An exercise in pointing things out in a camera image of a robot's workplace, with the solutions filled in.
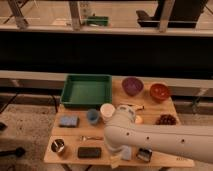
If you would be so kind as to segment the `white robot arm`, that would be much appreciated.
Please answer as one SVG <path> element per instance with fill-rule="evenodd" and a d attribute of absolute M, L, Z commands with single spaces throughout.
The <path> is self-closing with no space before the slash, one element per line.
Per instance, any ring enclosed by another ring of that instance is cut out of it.
<path fill-rule="evenodd" d="M 138 125 L 135 119 L 132 107 L 116 108 L 104 128 L 111 153 L 132 146 L 213 164 L 213 126 Z"/>

